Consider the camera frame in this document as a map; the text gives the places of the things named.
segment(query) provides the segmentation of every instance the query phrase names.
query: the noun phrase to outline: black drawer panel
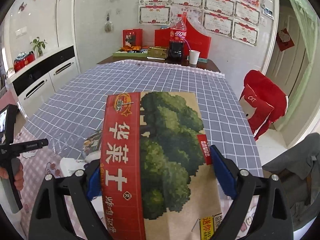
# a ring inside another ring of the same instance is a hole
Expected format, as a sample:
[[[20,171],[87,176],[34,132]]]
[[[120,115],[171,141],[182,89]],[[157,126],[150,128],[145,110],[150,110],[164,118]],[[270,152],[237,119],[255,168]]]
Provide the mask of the black drawer panel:
[[[33,82],[41,78],[44,74],[47,74],[50,70],[54,69],[56,66],[62,64],[68,59],[73,58],[74,56],[75,51],[73,46],[71,46],[44,59],[37,65],[27,70],[15,81],[13,81],[13,87],[17,96],[19,96],[28,86],[32,85]]]

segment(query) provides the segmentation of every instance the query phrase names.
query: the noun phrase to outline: green curtain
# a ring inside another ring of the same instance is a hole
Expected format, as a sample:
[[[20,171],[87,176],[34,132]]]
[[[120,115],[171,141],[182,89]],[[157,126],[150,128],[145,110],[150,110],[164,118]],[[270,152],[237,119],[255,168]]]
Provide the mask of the green curtain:
[[[308,0],[289,0],[294,13],[298,19],[299,27],[303,37],[303,41],[306,47],[306,54],[309,60],[309,64],[303,74],[301,82],[294,95],[290,96],[289,106],[286,115],[281,119],[279,129],[284,127],[294,110],[300,103],[300,99],[306,89],[308,80],[313,68],[314,54],[316,50],[318,40],[318,20],[317,14],[310,6]]]

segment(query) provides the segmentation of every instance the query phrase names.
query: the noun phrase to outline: gray checkered tablecloth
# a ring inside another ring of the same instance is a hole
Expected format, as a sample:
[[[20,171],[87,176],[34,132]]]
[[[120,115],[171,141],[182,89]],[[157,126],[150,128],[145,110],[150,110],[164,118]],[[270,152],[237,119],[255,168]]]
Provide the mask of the gray checkered tablecloth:
[[[107,96],[140,91],[196,93],[208,143],[240,169],[263,176],[255,140],[231,87],[219,75],[191,68],[127,61],[97,65],[58,90],[25,128],[36,138],[47,138],[61,157],[83,159],[84,140],[102,127]]]

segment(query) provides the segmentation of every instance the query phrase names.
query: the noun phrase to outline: paper cup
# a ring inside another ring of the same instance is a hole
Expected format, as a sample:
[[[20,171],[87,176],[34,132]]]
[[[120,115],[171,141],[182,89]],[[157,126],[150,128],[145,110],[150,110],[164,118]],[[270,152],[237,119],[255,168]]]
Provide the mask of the paper cup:
[[[197,65],[200,52],[197,50],[189,50],[189,64]]]

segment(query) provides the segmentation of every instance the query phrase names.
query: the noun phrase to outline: coca-cola bottle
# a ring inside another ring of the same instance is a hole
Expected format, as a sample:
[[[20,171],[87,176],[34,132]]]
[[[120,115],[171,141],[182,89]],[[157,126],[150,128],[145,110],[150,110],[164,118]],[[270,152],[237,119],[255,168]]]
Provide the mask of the coca-cola bottle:
[[[172,61],[181,61],[183,57],[184,39],[187,36],[186,13],[178,14],[179,20],[170,27],[168,58]]]

